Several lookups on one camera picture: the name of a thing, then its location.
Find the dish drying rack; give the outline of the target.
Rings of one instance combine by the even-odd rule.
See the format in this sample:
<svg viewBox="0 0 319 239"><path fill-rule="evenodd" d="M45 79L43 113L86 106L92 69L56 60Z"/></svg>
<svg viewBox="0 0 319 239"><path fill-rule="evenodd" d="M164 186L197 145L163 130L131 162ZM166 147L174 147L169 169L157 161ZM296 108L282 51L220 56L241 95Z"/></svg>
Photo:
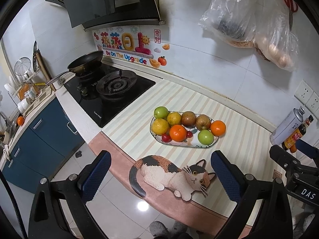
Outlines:
<svg viewBox="0 0 319 239"><path fill-rule="evenodd" d="M4 88L16 107L21 106L24 100L33 105L43 92L55 90L52 85L46 84L50 79L45 60L37 42L34 42L32 57L21 57L16 61Z"/></svg>

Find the grey slippers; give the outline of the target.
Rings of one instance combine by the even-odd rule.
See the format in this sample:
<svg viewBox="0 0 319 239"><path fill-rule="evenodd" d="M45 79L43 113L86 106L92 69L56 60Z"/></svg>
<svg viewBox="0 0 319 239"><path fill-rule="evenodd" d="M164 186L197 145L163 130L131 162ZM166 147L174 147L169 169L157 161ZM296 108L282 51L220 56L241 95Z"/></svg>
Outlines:
<svg viewBox="0 0 319 239"><path fill-rule="evenodd" d="M153 221L149 225L150 233L155 239L192 239L187 233L188 226L179 221L175 221L171 230L169 230L162 222Z"/></svg>

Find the orange tangerine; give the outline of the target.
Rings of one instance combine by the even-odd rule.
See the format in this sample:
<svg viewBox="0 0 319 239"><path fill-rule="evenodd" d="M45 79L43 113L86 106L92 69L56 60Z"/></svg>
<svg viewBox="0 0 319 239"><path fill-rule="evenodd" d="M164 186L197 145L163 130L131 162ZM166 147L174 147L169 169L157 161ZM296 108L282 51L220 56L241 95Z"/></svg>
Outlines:
<svg viewBox="0 0 319 239"><path fill-rule="evenodd" d="M169 135L175 142L182 142L187 138L187 130L182 125L174 125L170 128Z"/></svg>
<svg viewBox="0 0 319 239"><path fill-rule="evenodd" d="M226 132L226 125L221 120L216 120L211 123L210 130L214 136L223 136Z"/></svg>

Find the green apple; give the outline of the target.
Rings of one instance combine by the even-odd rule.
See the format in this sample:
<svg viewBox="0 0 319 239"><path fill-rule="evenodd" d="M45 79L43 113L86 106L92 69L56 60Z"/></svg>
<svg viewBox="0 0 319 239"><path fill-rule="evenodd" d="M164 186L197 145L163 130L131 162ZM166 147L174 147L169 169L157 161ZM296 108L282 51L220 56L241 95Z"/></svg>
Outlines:
<svg viewBox="0 0 319 239"><path fill-rule="evenodd" d="M169 114L169 111L164 106L159 106L159 107L155 108L155 110L154 110L154 117L156 119L165 119L166 120L168 114Z"/></svg>
<svg viewBox="0 0 319 239"><path fill-rule="evenodd" d="M208 129L203 129L198 133L198 141L203 145L211 145L215 139L214 135Z"/></svg>

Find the oval floral ceramic plate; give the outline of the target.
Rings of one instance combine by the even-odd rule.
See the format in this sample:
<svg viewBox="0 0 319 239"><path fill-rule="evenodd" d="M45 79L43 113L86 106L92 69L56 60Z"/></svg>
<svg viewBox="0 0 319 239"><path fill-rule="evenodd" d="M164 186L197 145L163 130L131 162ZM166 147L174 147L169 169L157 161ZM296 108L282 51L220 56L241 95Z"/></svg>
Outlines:
<svg viewBox="0 0 319 239"><path fill-rule="evenodd" d="M210 148L226 132L224 122L206 114L192 111L169 111L166 107L154 110L150 132L161 144L171 146Z"/></svg>

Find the brown red apple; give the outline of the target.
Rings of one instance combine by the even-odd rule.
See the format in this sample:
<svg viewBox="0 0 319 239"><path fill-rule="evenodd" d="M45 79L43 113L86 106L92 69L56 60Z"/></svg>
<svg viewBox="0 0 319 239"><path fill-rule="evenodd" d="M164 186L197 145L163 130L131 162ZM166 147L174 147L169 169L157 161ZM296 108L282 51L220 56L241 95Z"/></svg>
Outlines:
<svg viewBox="0 0 319 239"><path fill-rule="evenodd" d="M181 123L183 126L193 128L196 123L196 115L192 111L186 111L182 113Z"/></svg>
<svg viewBox="0 0 319 239"><path fill-rule="evenodd" d="M196 118L195 126L199 131L202 131L204 129L209 129L211 126L211 119L205 114L200 114Z"/></svg>

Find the white spray can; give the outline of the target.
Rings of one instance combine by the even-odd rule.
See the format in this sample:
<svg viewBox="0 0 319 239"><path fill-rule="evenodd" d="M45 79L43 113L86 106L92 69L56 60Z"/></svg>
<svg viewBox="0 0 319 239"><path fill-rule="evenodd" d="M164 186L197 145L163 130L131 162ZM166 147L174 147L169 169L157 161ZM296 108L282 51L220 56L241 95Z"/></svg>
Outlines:
<svg viewBox="0 0 319 239"><path fill-rule="evenodd" d="M271 144L280 145L286 140L303 123L304 114L302 106L294 108L270 135Z"/></svg>

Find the black gas stove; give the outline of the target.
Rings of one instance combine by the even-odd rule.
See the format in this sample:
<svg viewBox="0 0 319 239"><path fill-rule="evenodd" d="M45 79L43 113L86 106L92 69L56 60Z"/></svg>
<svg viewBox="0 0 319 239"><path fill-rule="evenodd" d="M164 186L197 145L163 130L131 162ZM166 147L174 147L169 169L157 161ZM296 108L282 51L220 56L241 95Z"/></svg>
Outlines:
<svg viewBox="0 0 319 239"><path fill-rule="evenodd" d="M91 72L76 74L64 86L100 128L156 84L131 70L101 62L93 67Z"/></svg>

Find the black frying pan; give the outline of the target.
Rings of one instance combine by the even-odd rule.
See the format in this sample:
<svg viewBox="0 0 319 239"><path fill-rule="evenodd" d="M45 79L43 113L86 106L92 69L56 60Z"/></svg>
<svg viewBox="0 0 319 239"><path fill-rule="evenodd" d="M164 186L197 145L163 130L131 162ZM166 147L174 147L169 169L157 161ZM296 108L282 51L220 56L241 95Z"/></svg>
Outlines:
<svg viewBox="0 0 319 239"><path fill-rule="evenodd" d="M86 55L83 55L77 59L75 59L73 62L71 62L68 67L67 71L60 73L53 79L49 80L46 83L46 86L54 83L57 79L59 79L61 76L67 74L67 73L75 73L75 74L89 74L94 72L102 63L103 58L103 51L93 51L90 53L87 53Z"/></svg>

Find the yellow lemon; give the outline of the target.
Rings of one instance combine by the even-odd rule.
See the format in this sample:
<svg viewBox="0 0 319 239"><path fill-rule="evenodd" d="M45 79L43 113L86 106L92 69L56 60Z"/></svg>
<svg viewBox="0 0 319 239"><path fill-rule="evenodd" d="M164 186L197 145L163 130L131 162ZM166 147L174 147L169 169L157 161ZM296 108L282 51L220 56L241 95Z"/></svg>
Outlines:
<svg viewBox="0 0 319 239"><path fill-rule="evenodd" d="M180 125L181 124L181 114L179 112L170 112L166 118L170 126Z"/></svg>
<svg viewBox="0 0 319 239"><path fill-rule="evenodd" d="M165 119L156 119L151 125L151 130L156 135L163 135L170 129L169 123Z"/></svg>

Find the blue kitchen cabinet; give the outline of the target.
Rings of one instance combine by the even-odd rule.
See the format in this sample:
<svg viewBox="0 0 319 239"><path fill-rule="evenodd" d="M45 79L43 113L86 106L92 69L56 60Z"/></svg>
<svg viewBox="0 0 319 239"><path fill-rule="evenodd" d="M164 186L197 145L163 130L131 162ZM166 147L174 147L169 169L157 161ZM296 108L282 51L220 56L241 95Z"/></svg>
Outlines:
<svg viewBox="0 0 319 239"><path fill-rule="evenodd" d="M10 183L34 194L40 179L51 180L82 144L84 140L55 98L22 133L2 173Z"/></svg>

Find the black range hood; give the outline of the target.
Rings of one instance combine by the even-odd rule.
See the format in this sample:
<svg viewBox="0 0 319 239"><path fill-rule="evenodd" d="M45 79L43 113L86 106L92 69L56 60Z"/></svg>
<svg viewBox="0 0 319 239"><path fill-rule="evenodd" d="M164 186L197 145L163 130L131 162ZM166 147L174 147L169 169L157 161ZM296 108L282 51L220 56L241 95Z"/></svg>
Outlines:
<svg viewBox="0 0 319 239"><path fill-rule="evenodd" d="M163 25L159 0L46 0L65 8L72 27Z"/></svg>

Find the red handled scissors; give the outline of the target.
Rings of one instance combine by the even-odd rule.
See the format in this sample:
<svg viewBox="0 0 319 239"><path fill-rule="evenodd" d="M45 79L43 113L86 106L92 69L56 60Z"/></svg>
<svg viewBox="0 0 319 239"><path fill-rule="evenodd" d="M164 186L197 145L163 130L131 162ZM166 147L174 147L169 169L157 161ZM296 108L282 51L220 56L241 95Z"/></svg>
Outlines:
<svg viewBox="0 0 319 239"><path fill-rule="evenodd" d="M298 4L293 0L284 0L284 3L289 9L289 29L292 31L293 26L293 14L298 11Z"/></svg>

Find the white wall sockets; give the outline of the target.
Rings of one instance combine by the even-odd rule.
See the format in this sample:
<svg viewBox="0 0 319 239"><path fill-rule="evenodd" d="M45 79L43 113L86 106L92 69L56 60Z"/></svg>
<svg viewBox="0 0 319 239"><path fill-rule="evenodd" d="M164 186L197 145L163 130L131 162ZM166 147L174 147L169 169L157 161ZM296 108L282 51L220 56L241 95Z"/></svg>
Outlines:
<svg viewBox="0 0 319 239"><path fill-rule="evenodd" d="M318 94L304 81L299 83L294 97L298 99L318 119L319 97Z"/></svg>

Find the striped cat table mat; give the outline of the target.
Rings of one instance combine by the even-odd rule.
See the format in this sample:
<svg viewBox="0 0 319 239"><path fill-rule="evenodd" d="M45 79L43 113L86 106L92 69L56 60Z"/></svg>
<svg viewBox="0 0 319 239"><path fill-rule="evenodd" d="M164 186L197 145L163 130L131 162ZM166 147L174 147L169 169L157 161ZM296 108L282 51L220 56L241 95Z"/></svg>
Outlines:
<svg viewBox="0 0 319 239"><path fill-rule="evenodd" d="M211 148L177 147L161 144L150 132L154 109L165 106L169 110L192 110L206 114L226 124L226 133ZM207 96L179 84L161 80L119 113L89 142L91 150L111 153L111 173L125 188L130 189L129 170L134 162L147 155L160 155L178 167L210 160L211 153L220 150L232 164L258 180L284 178L283 169L271 160L270 133L232 109ZM146 201L162 214L177 219L189 227L216 235L235 207L219 180L214 180L208 195L195 193L184 202L169 190L161 192L146 183Z"/></svg>

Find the small orange by bottles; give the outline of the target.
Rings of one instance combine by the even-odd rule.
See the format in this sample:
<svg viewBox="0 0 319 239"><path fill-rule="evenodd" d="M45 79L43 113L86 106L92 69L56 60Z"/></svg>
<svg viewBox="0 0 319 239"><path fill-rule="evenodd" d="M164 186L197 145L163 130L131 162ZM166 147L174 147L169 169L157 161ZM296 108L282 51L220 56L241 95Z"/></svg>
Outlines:
<svg viewBox="0 0 319 239"><path fill-rule="evenodd" d="M297 151L296 145L292 145L289 150L291 153L295 153Z"/></svg>

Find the red cherry tomato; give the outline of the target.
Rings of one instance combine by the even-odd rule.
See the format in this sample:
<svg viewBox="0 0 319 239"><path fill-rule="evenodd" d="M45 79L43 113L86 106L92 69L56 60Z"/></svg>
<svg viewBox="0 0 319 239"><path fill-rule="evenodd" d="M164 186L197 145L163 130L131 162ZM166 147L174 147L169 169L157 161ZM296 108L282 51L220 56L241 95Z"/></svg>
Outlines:
<svg viewBox="0 0 319 239"><path fill-rule="evenodd" d="M169 134L164 133L164 134L161 136L161 140L162 140L164 143L168 143L168 142L170 142L172 139L171 139L171 137L170 137Z"/></svg>
<svg viewBox="0 0 319 239"><path fill-rule="evenodd" d="M192 138L193 137L193 134L191 131L187 131L187 138Z"/></svg>

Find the orange on far counter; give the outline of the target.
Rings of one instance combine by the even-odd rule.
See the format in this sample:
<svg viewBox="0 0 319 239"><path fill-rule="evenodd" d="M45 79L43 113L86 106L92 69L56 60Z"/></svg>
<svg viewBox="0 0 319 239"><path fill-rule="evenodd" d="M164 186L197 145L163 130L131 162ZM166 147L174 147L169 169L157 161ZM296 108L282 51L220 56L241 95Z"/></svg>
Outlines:
<svg viewBox="0 0 319 239"><path fill-rule="evenodd" d="M24 119L23 116L19 116L19 117L17 118L17 125L18 125L18 126L23 126L24 122L25 122L25 119Z"/></svg>

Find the colourful wall sticker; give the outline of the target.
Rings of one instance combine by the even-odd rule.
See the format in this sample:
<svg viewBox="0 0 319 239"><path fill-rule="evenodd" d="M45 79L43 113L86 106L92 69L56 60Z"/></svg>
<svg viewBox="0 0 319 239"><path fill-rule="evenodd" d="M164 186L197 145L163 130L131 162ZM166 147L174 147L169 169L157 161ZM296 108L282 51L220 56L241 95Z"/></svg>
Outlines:
<svg viewBox="0 0 319 239"><path fill-rule="evenodd" d="M104 56L158 69L168 65L169 29L165 26L131 25L91 31L95 47Z"/></svg>

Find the plastic bag with eggs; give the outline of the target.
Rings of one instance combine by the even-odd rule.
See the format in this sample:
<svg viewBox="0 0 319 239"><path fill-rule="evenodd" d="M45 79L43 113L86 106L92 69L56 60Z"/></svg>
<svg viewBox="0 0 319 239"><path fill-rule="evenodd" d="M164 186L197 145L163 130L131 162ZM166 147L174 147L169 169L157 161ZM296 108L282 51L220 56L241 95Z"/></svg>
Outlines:
<svg viewBox="0 0 319 239"><path fill-rule="evenodd" d="M258 13L254 42L264 58L278 68L296 71L298 37L292 32L292 14L283 0L264 0Z"/></svg>

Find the dark sauce bottle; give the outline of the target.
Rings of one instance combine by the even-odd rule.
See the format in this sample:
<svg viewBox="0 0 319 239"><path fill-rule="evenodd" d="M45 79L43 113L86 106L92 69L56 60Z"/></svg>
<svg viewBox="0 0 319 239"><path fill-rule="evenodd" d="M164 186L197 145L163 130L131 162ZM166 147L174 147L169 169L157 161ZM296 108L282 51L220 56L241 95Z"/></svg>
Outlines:
<svg viewBox="0 0 319 239"><path fill-rule="evenodd" d="M296 144L297 140L301 139L307 132L307 128L314 121L312 115L310 115L304 123L300 124L299 127L286 139L282 142L282 148L284 150L290 149L294 144Z"/></svg>

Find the plastic bag with dark contents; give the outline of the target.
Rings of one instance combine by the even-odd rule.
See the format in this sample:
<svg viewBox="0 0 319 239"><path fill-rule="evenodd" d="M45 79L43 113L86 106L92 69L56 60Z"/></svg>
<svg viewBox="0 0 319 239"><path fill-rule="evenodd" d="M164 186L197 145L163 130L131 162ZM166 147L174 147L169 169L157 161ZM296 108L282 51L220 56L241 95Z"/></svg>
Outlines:
<svg viewBox="0 0 319 239"><path fill-rule="evenodd" d="M224 42L247 48L255 30L257 0L211 0L198 25Z"/></svg>

